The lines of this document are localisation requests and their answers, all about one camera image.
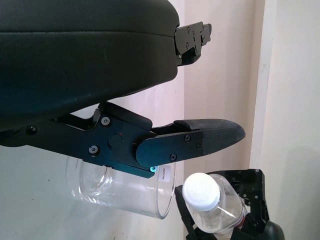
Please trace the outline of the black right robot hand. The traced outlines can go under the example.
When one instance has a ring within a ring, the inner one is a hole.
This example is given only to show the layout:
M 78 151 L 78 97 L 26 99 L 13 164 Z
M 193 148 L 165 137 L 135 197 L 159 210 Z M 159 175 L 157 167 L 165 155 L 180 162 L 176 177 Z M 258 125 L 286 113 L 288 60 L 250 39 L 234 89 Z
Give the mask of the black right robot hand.
M 232 240 L 283 240 L 282 228 L 270 221 L 265 200 L 265 175 L 260 169 L 220 170 L 209 174 L 226 178 L 237 194 L 250 207 L 244 219 L 244 226 L 232 232 Z M 183 199 L 183 186 L 174 189 L 175 199 L 182 222 L 187 229 L 187 240 L 215 240 L 216 237 L 195 227 L 195 222 Z

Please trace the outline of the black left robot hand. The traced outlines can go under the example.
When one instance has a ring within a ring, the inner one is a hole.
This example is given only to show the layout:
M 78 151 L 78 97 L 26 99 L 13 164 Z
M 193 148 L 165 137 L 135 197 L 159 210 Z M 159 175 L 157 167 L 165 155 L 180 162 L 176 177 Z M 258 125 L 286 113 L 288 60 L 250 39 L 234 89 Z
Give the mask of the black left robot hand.
M 225 119 L 152 121 L 116 104 L 196 62 L 212 26 L 181 26 L 167 0 L 3 0 L 0 144 L 151 178 L 245 137 Z

